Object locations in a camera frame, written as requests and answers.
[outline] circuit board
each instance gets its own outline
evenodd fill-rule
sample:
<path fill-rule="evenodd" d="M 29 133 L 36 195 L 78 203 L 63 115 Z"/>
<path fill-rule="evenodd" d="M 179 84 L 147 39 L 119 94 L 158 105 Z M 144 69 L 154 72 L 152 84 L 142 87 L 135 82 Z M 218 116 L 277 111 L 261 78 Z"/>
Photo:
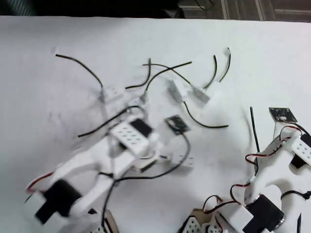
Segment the circuit board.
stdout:
<path fill-rule="evenodd" d="M 269 108 L 269 111 L 275 121 L 297 122 L 289 108 Z"/>
<path fill-rule="evenodd" d="M 179 115 L 168 117 L 165 119 L 165 122 L 168 124 L 170 129 L 173 130 L 175 135 L 180 135 L 190 130 L 188 125 L 186 125 L 186 123 Z"/>

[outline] black wire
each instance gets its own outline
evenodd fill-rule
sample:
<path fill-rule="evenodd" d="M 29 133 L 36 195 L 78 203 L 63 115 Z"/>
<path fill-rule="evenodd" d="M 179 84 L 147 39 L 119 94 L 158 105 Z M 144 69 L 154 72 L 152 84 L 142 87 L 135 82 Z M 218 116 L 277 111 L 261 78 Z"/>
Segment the black wire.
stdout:
<path fill-rule="evenodd" d="M 303 132 L 305 132 L 306 135 L 308 135 L 309 137 L 311 137 L 310 134 L 308 133 L 308 131 L 306 131 L 301 125 L 298 125 L 297 123 L 291 123 L 291 124 L 297 126 L 297 127 L 300 128 Z"/>
<path fill-rule="evenodd" d="M 253 107 L 250 107 L 249 109 L 250 109 L 250 111 L 251 111 L 251 119 L 252 119 L 253 133 L 254 133 L 254 138 L 255 138 L 255 142 L 256 142 L 257 152 L 260 152 L 259 143 L 258 143 L 258 138 L 257 138 L 257 133 L 256 133 L 256 127 L 255 127 L 255 120 L 254 120 Z"/>
<path fill-rule="evenodd" d="M 217 73 L 217 59 L 216 56 L 214 55 L 214 64 L 215 64 L 215 70 L 214 70 L 214 75 L 213 78 L 209 81 L 209 83 L 204 87 L 204 89 L 207 89 L 209 87 L 209 85 L 212 84 L 212 82 L 214 81 L 215 77 L 216 77 L 216 73 Z"/>
<path fill-rule="evenodd" d="M 188 158 L 189 156 L 189 153 L 190 153 L 190 149 L 191 149 L 191 145 L 190 145 L 190 142 L 188 140 L 188 138 L 182 133 L 181 134 L 186 143 L 187 143 L 187 151 L 183 157 L 183 159 L 179 162 L 179 164 L 173 166 L 172 168 L 170 168 L 169 170 L 167 170 L 166 172 L 164 173 L 161 173 L 159 175 L 156 175 L 156 176 L 128 176 L 128 177 L 122 177 L 122 178 L 119 178 L 119 179 L 116 179 L 113 181 L 110 189 L 108 190 L 108 193 L 107 193 L 107 196 L 106 196 L 106 199 L 105 199 L 105 202 L 104 202 L 104 206 L 103 206 L 103 211 L 102 211 L 102 227 L 104 228 L 104 219 L 105 219 L 105 212 L 106 212 L 106 209 L 107 209 L 107 205 L 108 205 L 108 201 L 109 201 L 109 198 L 111 196 L 111 193 L 112 193 L 112 190 L 113 190 L 113 187 L 116 183 L 118 182 L 121 182 L 121 181 L 126 181 L 126 180 L 153 180 L 153 179 L 156 179 L 156 178 L 159 178 L 159 177 L 162 177 L 162 176 L 165 176 L 167 174 L 169 174 L 170 172 L 176 170 L 177 168 L 179 168 L 183 163 L 184 161 Z"/>
<path fill-rule="evenodd" d="M 306 193 L 300 193 L 300 192 L 297 192 L 295 190 L 290 190 L 290 191 L 283 193 L 281 196 L 281 199 L 283 199 L 283 197 L 285 197 L 286 195 L 289 195 L 289 194 L 297 194 L 297 195 L 303 197 L 305 200 L 308 200 L 311 197 L 311 191 L 308 191 Z M 300 233 L 300 231 L 301 231 L 301 214 L 299 215 L 298 220 L 297 220 L 297 233 Z"/>
<path fill-rule="evenodd" d="M 297 233 L 300 233 L 300 232 L 301 232 L 301 214 L 299 215 L 298 220 L 297 220 Z"/>
<path fill-rule="evenodd" d="M 187 106 L 186 102 L 184 102 L 184 105 L 185 105 L 185 107 L 186 107 L 186 110 L 187 110 L 189 116 L 192 118 L 192 120 L 194 120 L 196 123 L 198 123 L 199 125 L 201 125 L 201 126 L 203 126 L 203 127 L 205 127 L 205 128 L 209 128 L 209 129 L 221 129 L 221 128 L 226 128 L 226 127 L 229 126 L 229 125 L 220 125 L 220 126 L 209 126 L 209 125 L 204 125 L 204 124 L 200 123 L 199 121 L 197 121 L 197 120 L 191 115 L 191 113 L 190 113 L 190 111 L 189 111 L 189 109 L 188 109 L 188 106 Z"/>
<path fill-rule="evenodd" d="M 148 90 L 148 87 L 149 87 L 150 83 L 151 83 L 151 82 L 155 79 L 155 77 L 158 76 L 159 74 L 162 74 L 162 73 L 164 73 L 164 72 L 166 72 L 166 71 L 168 71 L 168 70 L 173 70 L 173 69 L 175 69 L 175 68 L 182 67 L 182 66 L 185 66 L 185 65 L 188 65 L 188 64 L 191 64 L 191 63 L 192 63 L 192 62 L 187 62 L 187 63 L 180 64 L 180 65 L 177 65 L 177 66 L 174 66 L 174 67 L 171 67 L 171 68 L 167 68 L 167 69 L 165 69 L 165 70 L 163 70 L 163 71 L 161 71 L 161 72 L 158 72 L 156 75 L 154 75 L 154 76 L 150 79 L 150 81 L 148 82 L 148 84 L 147 84 L 147 86 L 146 86 L 145 91 Z"/>
<path fill-rule="evenodd" d="M 229 59 L 228 59 L 228 67 L 227 67 L 227 70 L 225 71 L 225 74 L 223 75 L 223 77 L 220 79 L 219 82 L 221 82 L 224 77 L 226 76 L 226 74 L 228 73 L 229 69 L 230 69 L 230 64 L 231 64 L 231 50 L 228 48 L 230 54 L 229 54 Z"/>
<path fill-rule="evenodd" d="M 84 137 L 84 136 L 87 136 L 87 135 L 90 135 L 92 133 L 95 133 L 97 132 L 98 130 L 100 130 L 102 127 L 104 127 L 105 125 L 107 125 L 109 122 L 113 121 L 114 119 L 118 118 L 119 116 L 121 116 L 122 114 L 126 113 L 127 110 L 131 109 L 131 108 L 139 108 L 144 114 L 145 114 L 145 111 L 140 107 L 140 106 L 137 106 L 137 105 L 133 105 L 133 106 L 129 106 L 125 109 L 123 109 L 121 112 L 119 112 L 118 114 L 116 114 L 114 117 L 110 118 L 109 120 L 105 121 L 103 124 L 101 124 L 100 126 L 98 126 L 96 129 L 92 130 L 92 131 L 89 131 L 87 133 L 83 133 L 83 134 L 80 134 L 78 135 L 78 137 Z"/>
<path fill-rule="evenodd" d="M 104 175 L 113 179 L 113 173 L 99 172 L 98 175 Z"/>
<path fill-rule="evenodd" d="M 142 84 L 139 84 L 139 85 L 134 85 L 134 86 L 127 86 L 125 89 L 131 89 L 131 88 L 136 88 L 136 87 L 141 87 L 141 86 L 144 86 L 150 79 L 150 74 L 151 74 L 151 58 L 148 59 L 148 76 L 147 76 L 147 79 L 146 81 L 144 81 Z"/>
<path fill-rule="evenodd" d="M 99 82 L 99 84 L 101 85 L 101 87 L 103 87 L 103 83 L 102 81 L 97 77 L 96 74 L 94 74 L 94 72 L 92 70 L 90 70 L 90 68 L 88 68 L 86 65 L 84 65 L 82 62 L 80 62 L 79 60 L 73 58 L 73 57 L 68 57 L 68 56 L 64 56 L 64 55 L 60 55 L 60 54 L 56 54 L 55 55 L 56 57 L 62 57 L 62 58 L 66 58 L 66 59 L 69 59 L 69 60 L 72 60 L 72 61 L 75 61 L 77 63 L 79 63 L 80 65 L 82 65 L 88 72 L 90 72 L 96 79 L 97 81 Z"/>
<path fill-rule="evenodd" d="M 289 194 L 297 194 L 297 195 L 303 197 L 305 200 L 308 200 L 308 199 L 310 199 L 311 191 L 308 191 L 306 193 L 300 193 L 300 192 L 295 191 L 295 190 L 290 190 L 290 191 L 287 191 L 287 192 L 283 193 L 282 196 L 281 196 L 281 199 L 283 199 L 283 197 L 285 197 L 285 196 L 287 196 Z"/>
<path fill-rule="evenodd" d="M 209 10 L 211 10 L 214 7 L 214 3 L 212 2 L 212 0 L 208 0 L 212 4 L 212 6 L 209 7 L 208 9 L 204 9 L 197 0 L 194 0 L 194 1 L 201 8 L 202 11 L 209 11 Z"/>
<path fill-rule="evenodd" d="M 161 64 L 150 64 L 152 66 L 159 66 L 159 67 L 165 67 L 167 69 L 170 69 L 171 71 L 173 71 L 175 74 L 177 74 L 180 78 L 182 78 L 183 80 L 185 80 L 188 84 L 190 84 L 189 80 L 187 80 L 184 76 L 182 76 L 180 73 L 178 73 L 177 71 L 175 71 L 174 69 L 167 67 L 165 65 L 161 65 Z"/>

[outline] red wire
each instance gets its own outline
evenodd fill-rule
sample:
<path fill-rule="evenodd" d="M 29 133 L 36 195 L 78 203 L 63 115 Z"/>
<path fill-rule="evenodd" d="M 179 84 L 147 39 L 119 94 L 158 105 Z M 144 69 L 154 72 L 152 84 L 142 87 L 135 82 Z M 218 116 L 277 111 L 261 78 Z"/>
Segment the red wire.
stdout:
<path fill-rule="evenodd" d="M 37 191 L 36 189 L 32 189 L 32 187 L 33 187 L 36 183 L 38 183 L 40 180 L 43 180 L 43 179 L 45 179 L 45 178 L 47 178 L 47 177 L 53 175 L 53 173 L 54 173 L 54 172 L 52 171 L 52 172 L 50 172 L 50 173 L 48 173 L 48 174 L 45 174 L 45 175 L 43 175 L 43 176 L 38 177 L 37 179 L 35 179 L 34 181 L 32 181 L 32 182 L 30 183 L 30 185 L 28 185 L 28 187 L 26 188 L 26 191 L 29 192 L 29 193 L 34 193 L 35 191 Z"/>
<path fill-rule="evenodd" d="M 207 201 L 208 201 L 210 198 L 212 198 L 212 197 L 215 197 L 218 201 L 223 201 L 218 195 L 209 196 L 209 197 L 204 201 L 203 208 L 202 208 L 203 212 L 204 212 L 205 205 L 206 205 Z"/>
<path fill-rule="evenodd" d="M 211 210 L 203 211 L 203 213 L 205 213 L 205 214 L 211 214 L 211 213 L 213 213 L 214 211 L 218 210 L 219 208 L 221 208 L 221 207 L 223 207 L 223 206 L 225 206 L 225 205 L 227 205 L 227 204 L 230 204 L 230 203 L 238 203 L 238 202 L 236 202 L 235 200 L 223 202 L 223 203 L 221 203 L 221 204 L 215 206 L 215 207 L 214 207 L 213 209 L 211 209 Z"/>
<path fill-rule="evenodd" d="M 236 184 L 232 185 L 231 188 L 230 188 L 230 196 L 231 196 L 231 198 L 232 198 L 234 201 L 236 201 L 237 203 L 239 203 L 239 202 L 234 198 L 233 193 L 232 193 L 232 189 L 233 189 L 234 187 L 246 188 L 246 187 L 249 186 L 250 184 L 251 184 L 251 183 L 247 183 L 247 184 L 239 184 L 239 183 L 236 183 Z"/>
<path fill-rule="evenodd" d="M 280 145 L 276 150 L 274 150 L 272 153 L 270 154 L 248 154 L 245 156 L 245 160 L 251 164 L 254 164 L 257 166 L 257 164 L 255 164 L 253 161 L 249 160 L 248 157 L 250 156 L 256 156 L 256 157 L 260 157 L 260 158 L 264 158 L 264 157 L 269 157 L 271 155 L 274 155 L 280 148 L 282 147 L 282 145 Z"/>
<path fill-rule="evenodd" d="M 282 135 L 282 131 L 283 131 L 285 128 L 291 128 L 291 129 L 298 130 L 298 131 L 300 131 L 300 136 L 302 135 L 302 131 L 301 131 L 301 129 L 300 129 L 300 128 L 295 127 L 295 126 L 291 126 L 291 125 L 287 125 L 287 126 L 284 126 L 284 127 L 281 129 L 281 132 L 280 132 L 280 135 L 279 135 L 279 139 L 280 139 L 280 141 L 282 141 L 282 139 L 281 139 L 281 135 Z"/>
<path fill-rule="evenodd" d="M 217 217 L 215 216 L 215 220 L 216 220 L 216 223 L 217 223 L 217 225 L 219 226 L 219 228 L 220 228 L 220 233 L 223 233 L 223 227 L 221 226 L 221 224 L 219 223 L 219 221 L 218 221 L 218 219 L 217 219 Z"/>

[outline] white table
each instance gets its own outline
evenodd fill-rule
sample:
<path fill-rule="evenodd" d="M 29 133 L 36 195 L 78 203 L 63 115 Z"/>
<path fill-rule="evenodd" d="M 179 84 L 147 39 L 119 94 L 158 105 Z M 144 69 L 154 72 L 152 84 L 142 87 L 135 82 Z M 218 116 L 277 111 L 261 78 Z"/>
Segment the white table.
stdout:
<path fill-rule="evenodd" d="M 147 67 L 141 64 L 149 57 L 168 66 L 193 61 L 178 70 L 203 85 L 212 76 L 214 54 L 218 79 L 223 74 L 224 52 L 230 47 L 232 63 L 221 94 L 204 110 L 188 101 L 202 122 L 228 123 L 229 128 L 202 129 L 192 122 L 167 93 L 167 80 L 174 74 L 164 73 L 149 90 L 150 122 L 157 126 L 174 114 L 187 121 L 195 170 L 188 176 L 175 173 L 154 181 L 124 182 L 109 203 L 122 233 L 172 233 L 207 196 L 228 196 L 233 183 L 245 182 L 253 172 L 244 160 L 255 151 L 249 106 L 254 107 L 261 149 L 274 129 L 268 107 L 290 107 L 311 130 L 310 38 L 307 23 L 0 17 L 1 232 L 32 232 L 21 216 L 24 187 L 104 132 L 83 141 L 76 137 L 104 121 L 99 86 L 81 66 L 55 53 L 83 61 L 104 84 L 119 86 L 144 80 Z M 160 70 L 152 68 L 153 74 Z M 183 153 L 182 139 L 176 144 L 172 149 Z M 310 213 L 307 202 L 302 232 L 311 226 Z"/>

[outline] perforated bracket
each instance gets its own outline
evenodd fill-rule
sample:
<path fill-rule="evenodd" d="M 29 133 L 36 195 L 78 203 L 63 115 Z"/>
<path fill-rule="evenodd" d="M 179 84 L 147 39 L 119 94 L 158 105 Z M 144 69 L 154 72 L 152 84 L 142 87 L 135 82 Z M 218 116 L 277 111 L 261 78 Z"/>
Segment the perforated bracket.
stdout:
<path fill-rule="evenodd" d="M 119 140 L 136 157 L 142 157 L 148 150 L 149 140 L 127 122 L 115 126 L 110 134 Z"/>
<path fill-rule="evenodd" d="M 124 94 L 124 89 L 116 86 L 107 86 L 102 88 L 102 101 L 104 103 L 109 103 L 116 99 L 122 99 Z"/>
<path fill-rule="evenodd" d="M 201 233 L 201 226 L 195 217 L 189 217 L 182 233 Z"/>
<path fill-rule="evenodd" d="M 298 155 L 303 161 L 311 166 L 311 148 L 300 139 L 300 137 L 292 138 L 288 143 L 285 144 L 285 147 L 290 152 L 294 152 Z"/>

